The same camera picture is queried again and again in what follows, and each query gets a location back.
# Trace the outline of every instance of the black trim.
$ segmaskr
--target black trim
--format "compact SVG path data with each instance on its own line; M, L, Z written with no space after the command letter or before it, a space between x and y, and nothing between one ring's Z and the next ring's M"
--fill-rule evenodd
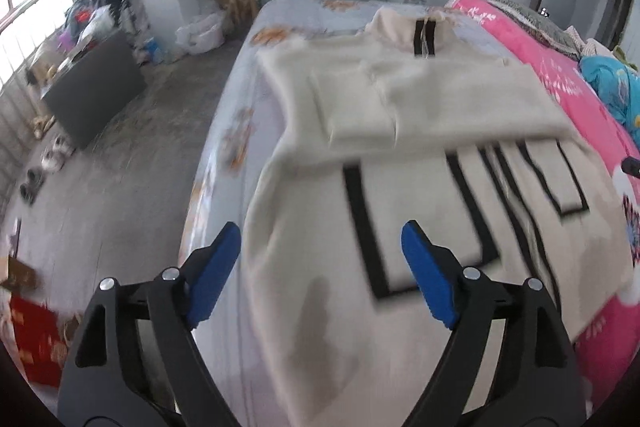
M430 57L435 57L436 50L434 45L434 38L436 32L436 21L427 21L424 25L424 39L427 42L427 52Z
M478 263L475 263L472 266L475 266L476 268L482 268L495 261L496 259L500 259L500 255L498 254L498 247L495 244L495 239L491 234L489 225L487 225L486 220L484 219L482 210L480 210L480 206L478 205L478 202L476 201L476 198L474 197L469 184L466 182L464 172L462 171L462 167L460 166L458 154L448 153L446 157L447 164L449 165L449 170L451 171L453 179L458 186L458 190L460 191L462 199L465 201L466 208L468 209L471 216L471 222L473 223L474 229L476 230L476 235L480 240L481 258Z
M415 22L414 33L414 55L422 57L422 29L424 28L424 19L418 19Z
M551 279L551 286L554 292L554 301L556 302L556 308L558 309L558 313L562 316L562 303L560 300L560 290L558 288L558 280L556 280L556 276L553 272L553 269L551 268L551 263L549 263L549 259L546 256L545 244L542 241L542 234L540 233L540 228L538 227L538 224L535 218L533 217L533 212L531 212L531 209L529 208L527 203L524 201L524 198L522 197L522 193L520 191L520 188L518 187L518 184L516 183L516 180L513 176L513 171L511 171L507 158L504 155L504 152L502 151L502 147L500 145L495 145L494 152L498 160L498 163L500 164L500 169L502 170L504 177L507 180L507 184L509 185L511 192L513 192L516 198L518 198L518 201L524 208L524 211L527 213L527 216L529 216L529 220L531 222L531 225L533 226L533 233L536 238L536 245L538 247L538 253L540 254L540 259L542 260L542 263L545 265L546 272L549 274L549 279Z
M410 293L419 293L420 290L415 282L408 283L398 289L389 288L389 281L386 277L382 255L380 254L378 241L376 240L373 225L369 218L369 211L367 210L367 201L362 187L360 164L345 165L342 168L342 177L349 201L351 220L353 221L353 226L356 231L360 253L362 254L362 262L367 272L367 278L369 279L369 286L373 296L377 301L382 301Z
M562 146L560 145L560 142L558 140L556 140L556 145L558 146L558 150L562 155L562 159L564 159L564 163L566 164L566 167L569 169L569 174L571 175L571 179L574 181L575 189L578 191L578 195L580 196L580 206L574 206L566 210L562 209L556 197L551 193L549 185L546 182L545 175L540 169L540 166L533 161L533 158L531 158L526 142L519 142L518 150L522 155L522 159L524 159L524 161L529 165L529 167L531 167L531 170L536 175L536 178L538 178L538 181L542 186L543 192L546 194L546 197L549 199L549 201L555 208L556 213L558 214L558 217L560 217L560 219L564 219L565 217L568 217L568 216L573 216L574 214L582 214L585 212L589 212L589 204L587 203L587 199L584 197L584 191L582 190L582 187L578 182L578 178L575 175L574 169L569 163L569 160L567 159L566 154L564 153L564 150L562 150Z
M522 254L524 264L527 265L527 270L529 270L529 273L532 277L540 279L538 268L536 267L535 263L533 263L533 258L529 249L529 241L527 240L527 234L525 233L522 224L519 222L518 217L513 211L513 208L511 208L509 200L507 199L502 185L500 185L500 181L498 180L498 175L495 173L494 166L491 165L491 162L489 161L489 156L486 153L486 149L484 147L479 147L478 152L480 154L480 157L482 158L484 168L489 173L489 177L494 184L494 188L498 194L500 203L502 204L504 211L507 213L507 217L509 217L509 222L511 223L511 228L513 229L513 233L516 236L518 246L520 247L520 253Z

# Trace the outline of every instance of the metal screw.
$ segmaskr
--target metal screw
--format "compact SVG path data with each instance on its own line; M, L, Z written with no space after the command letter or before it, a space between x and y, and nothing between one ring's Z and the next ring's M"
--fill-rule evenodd
M100 289L103 291L110 290L114 287L115 281L111 277L107 277L106 279L102 279L100 281Z
M474 268L473 266L467 266L462 270L462 275L465 276L465 279L477 281L478 279L480 279L480 270L478 268Z
M167 268L162 272L162 279L165 281L175 281L180 277L180 270L176 267Z
M529 285L529 288L535 290L536 292L542 290L542 281L540 279L529 279L527 281L527 284Z

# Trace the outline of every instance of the plastic bag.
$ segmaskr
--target plastic bag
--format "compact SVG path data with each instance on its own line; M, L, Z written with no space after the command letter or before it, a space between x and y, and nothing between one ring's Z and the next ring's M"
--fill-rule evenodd
M197 55L220 47L225 41L222 35L223 18L220 13L199 15L191 24L175 31L175 43L188 54Z
M115 22L113 21L113 17L111 17L109 7L101 6L91 15L91 19L86 28L82 30L78 41L81 41L87 36L91 36L97 41L102 41L113 31L114 26Z

